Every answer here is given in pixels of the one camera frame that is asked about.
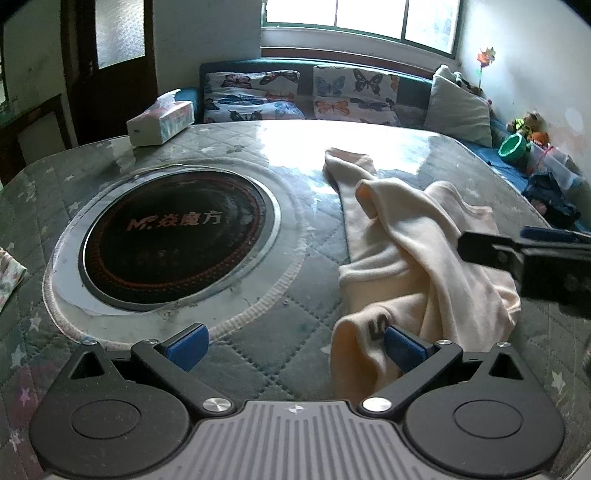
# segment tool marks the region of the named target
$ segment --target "black cooktop surface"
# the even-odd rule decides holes
[[[130,309],[197,293],[247,256],[268,210],[260,189],[231,172],[151,180],[91,227],[80,253],[82,277],[102,300]]]

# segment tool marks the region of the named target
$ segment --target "green bowl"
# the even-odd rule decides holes
[[[509,164],[515,164],[523,158],[527,150],[527,140],[521,134],[508,137],[499,148],[499,156]]]

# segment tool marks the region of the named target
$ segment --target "wooden door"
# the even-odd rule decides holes
[[[64,4],[64,73],[78,142],[126,135],[126,121],[157,96],[152,0]]]

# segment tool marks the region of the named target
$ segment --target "gray gripper base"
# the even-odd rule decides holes
[[[137,478],[457,480],[417,459],[391,423],[360,417],[342,401],[249,401],[232,417],[203,421],[177,456]]]

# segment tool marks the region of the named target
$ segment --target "window sill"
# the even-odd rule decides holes
[[[406,63],[434,72],[442,63],[452,71],[459,63],[437,53],[383,38],[357,33],[306,27],[263,27],[261,47],[312,48],[354,53]]]

